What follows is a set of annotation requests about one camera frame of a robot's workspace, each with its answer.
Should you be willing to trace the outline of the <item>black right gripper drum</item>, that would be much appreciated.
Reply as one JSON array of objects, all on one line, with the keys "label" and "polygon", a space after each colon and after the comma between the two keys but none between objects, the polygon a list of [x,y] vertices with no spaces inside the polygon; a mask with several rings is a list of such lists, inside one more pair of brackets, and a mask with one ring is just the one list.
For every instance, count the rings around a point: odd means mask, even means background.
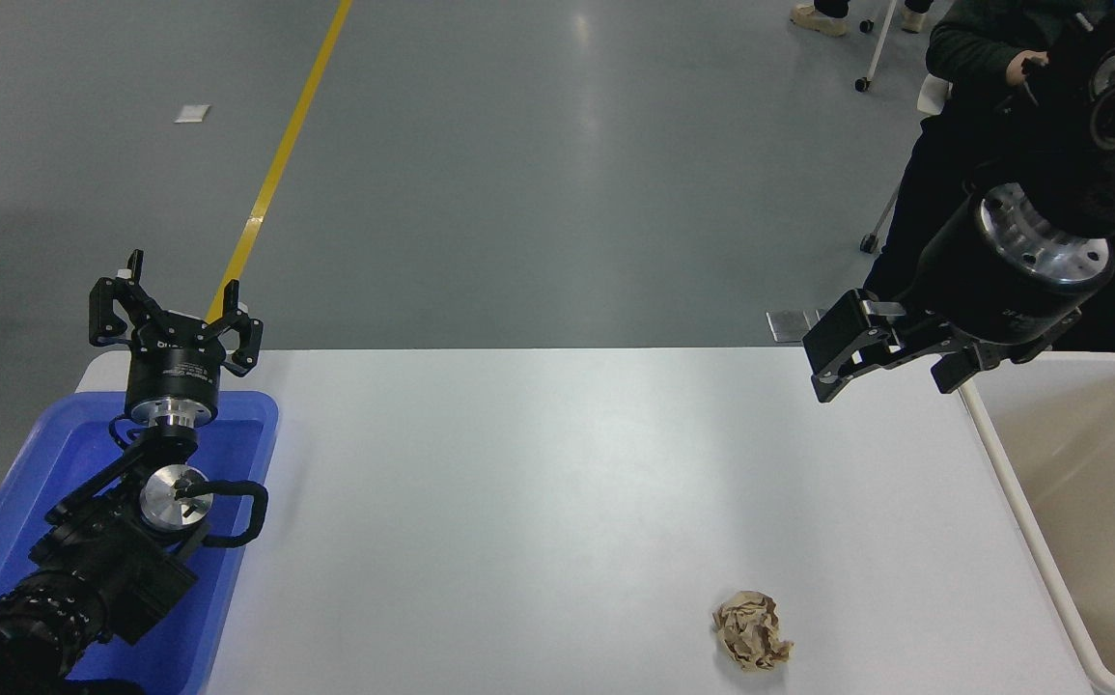
[{"label": "black right gripper drum", "polygon": [[973,342],[1028,353],[1069,334],[1112,276],[1103,238],[1065,232],[1024,193],[975,194],[920,255],[909,305]]}]

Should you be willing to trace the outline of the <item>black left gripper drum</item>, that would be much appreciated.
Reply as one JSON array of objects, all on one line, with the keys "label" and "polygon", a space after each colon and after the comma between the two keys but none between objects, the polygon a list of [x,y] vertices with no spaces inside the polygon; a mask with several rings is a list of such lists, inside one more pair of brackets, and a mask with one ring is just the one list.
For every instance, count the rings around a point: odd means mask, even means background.
[{"label": "black left gripper drum", "polygon": [[225,357],[219,342],[198,345],[194,335],[140,326],[132,334],[125,411],[161,399],[191,400],[217,411]]}]

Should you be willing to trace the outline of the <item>person's right hand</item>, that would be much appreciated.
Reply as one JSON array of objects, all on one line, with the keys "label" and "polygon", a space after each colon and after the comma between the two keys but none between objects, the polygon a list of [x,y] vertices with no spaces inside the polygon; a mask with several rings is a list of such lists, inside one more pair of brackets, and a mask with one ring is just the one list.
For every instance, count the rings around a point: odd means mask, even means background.
[{"label": "person's right hand", "polygon": [[1020,51],[1016,54],[1011,62],[1008,62],[1008,66],[1004,69],[1004,83],[1008,87],[1016,87],[1047,65],[1047,51]]}]

